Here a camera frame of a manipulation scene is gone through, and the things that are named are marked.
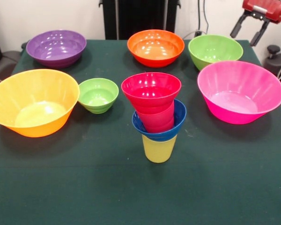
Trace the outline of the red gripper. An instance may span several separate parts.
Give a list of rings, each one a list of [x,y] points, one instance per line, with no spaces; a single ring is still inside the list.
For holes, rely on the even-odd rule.
[[[263,14],[265,18],[269,19],[273,23],[281,22],[281,0],[244,0],[242,7],[250,12],[256,11]],[[235,38],[238,35],[242,27],[242,23],[247,16],[248,13],[244,11],[230,33],[232,38]],[[261,29],[256,32],[252,38],[250,46],[256,46],[258,44],[270,23],[269,20],[264,21]]]

